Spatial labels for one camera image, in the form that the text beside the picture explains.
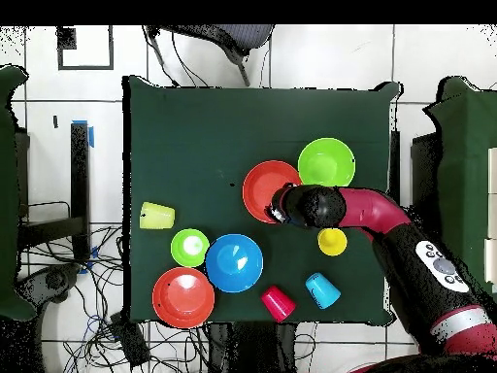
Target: floor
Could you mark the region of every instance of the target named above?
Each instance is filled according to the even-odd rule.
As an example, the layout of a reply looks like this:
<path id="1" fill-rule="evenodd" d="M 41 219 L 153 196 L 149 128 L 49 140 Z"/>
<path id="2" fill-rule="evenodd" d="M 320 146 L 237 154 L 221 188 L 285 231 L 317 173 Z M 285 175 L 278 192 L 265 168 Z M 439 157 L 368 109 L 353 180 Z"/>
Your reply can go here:
<path id="1" fill-rule="evenodd" d="M 76 28 L 78 48 L 64 52 L 64 65 L 109 65 L 108 27 Z M 479 88 L 497 89 L 495 30 L 490 25 L 277 25 L 271 54 L 266 54 L 266 44 L 250 53 L 246 66 L 252 87 L 269 85 L 270 59 L 274 88 L 370 89 L 384 81 L 402 83 L 404 94 L 397 111 L 402 139 L 401 203 L 409 205 L 411 140 L 435 131 L 422 108 L 435 100 L 439 81 L 448 75 L 463 75 Z M 146 45 L 141 26 L 114 26 L 113 36 L 114 70 L 58 70 L 54 27 L 0 27 L 0 64 L 23 66 L 29 74 L 26 85 L 14 94 L 12 109 L 18 124 L 27 127 L 31 135 L 30 203 L 70 201 L 69 124 L 75 119 L 86 119 L 93 126 L 93 246 L 102 241 L 106 227 L 118 228 L 122 220 L 121 76 L 133 74 L 158 85 L 171 84 Z M 181 35 L 175 36 L 175 40 L 182 60 L 209 85 L 244 87 L 237 67 L 220 48 Z M 181 85 L 192 85 L 175 55 L 170 33 L 162 33 L 158 44 L 168 73 Z M 32 220 L 46 220 L 62 218 L 67 210 L 63 204 L 54 204 L 33 207 L 30 213 Z M 39 251 L 22 254 L 19 276 L 53 262 L 51 257 L 35 253 Z M 108 242 L 100 251 L 102 254 L 118 258 L 116 242 Z M 94 270 L 102 275 L 106 268 L 99 264 Z M 121 272 L 113 272 L 110 279 L 114 284 L 106 286 L 105 295 L 109 312 L 114 313 L 122 307 Z M 69 355 L 63 342 L 74 351 L 85 339 L 88 317 L 83 310 L 83 298 L 87 312 L 96 314 L 98 299 L 88 274 L 79 275 L 77 286 L 81 294 L 73 289 L 65 302 L 50 304 L 47 309 L 42 338 L 48 373 L 64 371 Z M 142 327 L 157 358 L 184 359 L 195 354 L 192 343 L 185 341 L 187 334 L 175 335 L 175 329 L 155 322 Z M 398 321 L 387 328 L 302 323 L 298 333 L 305 333 L 297 337 L 295 344 L 296 355 L 302 357 L 297 360 L 299 373 L 346 373 L 363 364 L 416 353 L 413 340 Z M 313 348 L 309 335 L 317 342 L 312 356 L 306 356 Z M 164 344 L 165 338 L 169 338 L 169 344 Z M 122 358 L 119 353 L 113 356 L 116 360 Z M 185 371 L 185 363 L 175 364 Z M 199 364 L 198 360 L 189 363 L 189 371 L 199 372 Z M 143 371 L 130 371 L 128 365 L 115 368 L 116 373 L 152 370 L 174 373 L 157 361 L 145 365 Z M 111 372 L 109 368 L 92 368 L 87 373 Z"/>

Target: red bowl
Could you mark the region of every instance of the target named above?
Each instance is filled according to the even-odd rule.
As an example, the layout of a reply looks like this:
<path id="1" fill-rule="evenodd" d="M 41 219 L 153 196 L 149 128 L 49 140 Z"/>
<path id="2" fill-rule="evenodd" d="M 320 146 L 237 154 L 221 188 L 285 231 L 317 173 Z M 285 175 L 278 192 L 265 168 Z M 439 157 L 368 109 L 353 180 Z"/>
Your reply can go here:
<path id="1" fill-rule="evenodd" d="M 286 183 L 301 185 L 299 172 L 294 167 L 279 160 L 269 160 L 257 164 L 244 180 L 242 196 L 248 212 L 257 220 L 275 223 L 265 212 L 275 192 Z"/>
<path id="2" fill-rule="evenodd" d="M 177 328 L 202 324 L 214 308 L 214 288 L 200 271 L 175 267 L 155 283 L 152 306 L 157 316 Z"/>

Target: pink cup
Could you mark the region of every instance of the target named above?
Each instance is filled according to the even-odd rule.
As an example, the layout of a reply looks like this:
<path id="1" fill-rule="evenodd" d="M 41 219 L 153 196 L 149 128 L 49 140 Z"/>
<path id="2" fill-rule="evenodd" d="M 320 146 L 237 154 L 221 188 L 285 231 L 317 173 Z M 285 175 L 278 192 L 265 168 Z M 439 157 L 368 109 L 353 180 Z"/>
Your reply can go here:
<path id="1" fill-rule="evenodd" d="M 260 297 L 276 322 L 283 322 L 295 309 L 295 302 L 276 286 L 268 288 Z"/>

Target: white box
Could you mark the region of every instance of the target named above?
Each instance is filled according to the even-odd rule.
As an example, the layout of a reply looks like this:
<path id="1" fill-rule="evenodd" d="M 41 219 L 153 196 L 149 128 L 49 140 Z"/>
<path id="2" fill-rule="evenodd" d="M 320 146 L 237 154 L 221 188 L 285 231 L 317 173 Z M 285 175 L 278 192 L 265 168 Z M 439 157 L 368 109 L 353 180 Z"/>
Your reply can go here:
<path id="1" fill-rule="evenodd" d="M 497 148 L 488 149 L 488 192 L 497 193 Z"/>
<path id="2" fill-rule="evenodd" d="M 497 194 L 488 194 L 488 230 L 489 239 L 497 239 Z"/>
<path id="3" fill-rule="evenodd" d="M 497 240 L 485 239 L 485 281 L 497 285 Z"/>

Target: green bowl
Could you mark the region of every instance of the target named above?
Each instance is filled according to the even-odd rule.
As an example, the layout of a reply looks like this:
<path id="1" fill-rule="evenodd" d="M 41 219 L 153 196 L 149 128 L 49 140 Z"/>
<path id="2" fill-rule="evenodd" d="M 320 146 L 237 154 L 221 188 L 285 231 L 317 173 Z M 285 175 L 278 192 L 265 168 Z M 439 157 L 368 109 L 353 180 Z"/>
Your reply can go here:
<path id="1" fill-rule="evenodd" d="M 171 241 L 171 255 L 181 266 L 197 267 L 204 262 L 209 245 L 209 239 L 200 230 L 180 230 Z"/>
<path id="2" fill-rule="evenodd" d="M 348 186 L 355 173 L 355 159 L 344 142 L 323 137 L 302 150 L 298 169 L 304 185 Z"/>

